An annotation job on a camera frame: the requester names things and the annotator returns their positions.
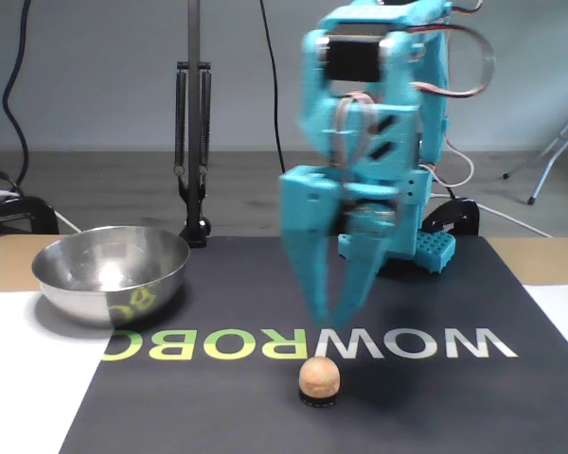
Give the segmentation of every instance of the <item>wooden ball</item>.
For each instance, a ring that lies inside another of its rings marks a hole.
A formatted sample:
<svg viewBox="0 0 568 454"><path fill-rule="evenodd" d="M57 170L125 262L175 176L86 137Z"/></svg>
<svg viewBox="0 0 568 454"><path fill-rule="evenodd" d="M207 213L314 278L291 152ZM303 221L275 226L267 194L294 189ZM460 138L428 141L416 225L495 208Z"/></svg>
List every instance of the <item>wooden ball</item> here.
<svg viewBox="0 0 568 454"><path fill-rule="evenodd" d="M309 358L299 371L299 390L313 399L328 399L339 392L339 368L329 358Z"/></svg>

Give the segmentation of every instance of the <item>blue component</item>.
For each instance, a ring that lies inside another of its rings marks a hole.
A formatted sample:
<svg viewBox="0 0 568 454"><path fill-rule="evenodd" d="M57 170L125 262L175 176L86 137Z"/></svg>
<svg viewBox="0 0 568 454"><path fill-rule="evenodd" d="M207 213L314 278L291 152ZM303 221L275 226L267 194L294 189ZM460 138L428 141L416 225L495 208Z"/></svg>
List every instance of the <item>blue component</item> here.
<svg viewBox="0 0 568 454"><path fill-rule="evenodd" d="M430 272L442 272L454 254L454 237L419 229L432 190L431 174L419 161L440 159L447 98L424 94L420 80L448 88L444 32L410 34L408 26L447 23L452 4L417 0L383 6L355 0L326 16L302 43L302 99L299 126L311 146L331 159L333 138L341 134L348 168L298 166L280 177L281 237L306 304L318 324L340 326L364 305L379 269L389 257L414 261ZM328 35L338 25L388 24L380 44L381 79L365 90L376 99L378 124L365 153L351 160L366 130L363 105L349 106L345 124L335 129L341 97L327 78L324 62ZM417 53L424 53L416 58ZM418 125L421 144L417 143ZM339 252L346 258L346 277L333 313L328 311L328 236L345 215L346 233Z"/></svg>

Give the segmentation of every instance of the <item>metal stand leg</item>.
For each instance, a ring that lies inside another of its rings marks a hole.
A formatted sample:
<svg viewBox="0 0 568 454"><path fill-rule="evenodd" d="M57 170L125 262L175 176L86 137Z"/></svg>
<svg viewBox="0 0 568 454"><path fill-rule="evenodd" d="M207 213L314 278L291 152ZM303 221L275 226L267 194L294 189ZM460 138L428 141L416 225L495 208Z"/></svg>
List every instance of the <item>metal stand leg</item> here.
<svg viewBox="0 0 568 454"><path fill-rule="evenodd" d="M549 171L551 170L551 167L556 162L556 160L559 158L559 156L568 148L568 137L566 137L567 132L568 132L568 123L566 123L566 126L564 126L564 128L559 132L558 136L551 142L551 144L549 144L549 146L543 152L541 152L537 156L533 156L533 157L529 158L525 163L520 164L519 166L512 168L507 173L504 173L502 175L502 178L504 180L508 180L509 178L511 178L511 175L518 172L519 170L526 168L526 167L533 166L534 164L536 164L540 159L547 156L554 149L554 147L558 144L558 141L560 141L560 140L563 141L561 146L559 147L558 151L556 151L554 153L554 155L551 156L551 158L549 158L549 161L547 162L547 166L546 166L544 172L541 175L541 179L539 180L537 187L536 187L534 193L532 194L532 197L530 197L528 199L529 205L533 205L535 203L535 201L537 200L537 197L539 196L539 193L541 192L542 185L544 184L545 179L547 178L547 175L549 175Z"/></svg>
<svg viewBox="0 0 568 454"><path fill-rule="evenodd" d="M553 164L556 162L556 160L559 158L559 156L568 148L568 139L566 140L566 142L564 142L564 144L559 148L558 151L556 151L556 154L554 154L551 159L549 160L549 162L547 163L547 167L545 168L544 172L542 173L541 179L539 180L539 183L537 184L536 189L534 190L534 194L532 194L532 197L530 199L528 199L528 204L529 205L534 205L534 202L537 201L537 197L539 196L539 193L541 192L541 188L543 183L545 183L545 179L547 178L547 175L549 174L549 170L551 170L551 167L553 166Z"/></svg>

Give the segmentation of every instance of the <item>wooden table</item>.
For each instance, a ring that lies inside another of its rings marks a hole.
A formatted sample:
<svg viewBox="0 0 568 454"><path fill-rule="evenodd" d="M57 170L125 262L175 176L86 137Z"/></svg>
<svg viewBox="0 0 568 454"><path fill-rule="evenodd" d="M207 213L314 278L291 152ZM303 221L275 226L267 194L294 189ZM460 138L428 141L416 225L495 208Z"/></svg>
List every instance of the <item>wooden table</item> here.
<svg viewBox="0 0 568 454"><path fill-rule="evenodd" d="M31 262L44 246L61 237L0 237L0 291L38 290ZM568 285L568 238L493 238L488 241L522 284Z"/></svg>

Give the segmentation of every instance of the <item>gray wall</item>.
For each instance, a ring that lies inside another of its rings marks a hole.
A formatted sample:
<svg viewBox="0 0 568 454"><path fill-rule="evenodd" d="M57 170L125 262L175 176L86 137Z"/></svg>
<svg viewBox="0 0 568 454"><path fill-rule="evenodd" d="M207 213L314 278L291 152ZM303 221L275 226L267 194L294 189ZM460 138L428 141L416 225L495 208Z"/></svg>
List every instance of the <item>gray wall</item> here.
<svg viewBox="0 0 568 454"><path fill-rule="evenodd" d="M296 125L299 44L345 0L265 0L280 79L284 149L306 149ZM23 0L0 0L0 149L19 149L1 110ZM469 6L472 0L459 0ZM275 149L272 74L258 0L203 1L203 58L214 71L213 149ZM495 47L487 94L454 100L465 150L540 148L568 116L568 0L486 0L458 16ZM186 58L184 0L34 0L11 107L32 150L172 150L174 63ZM453 35L452 82L479 75L477 47Z"/></svg>

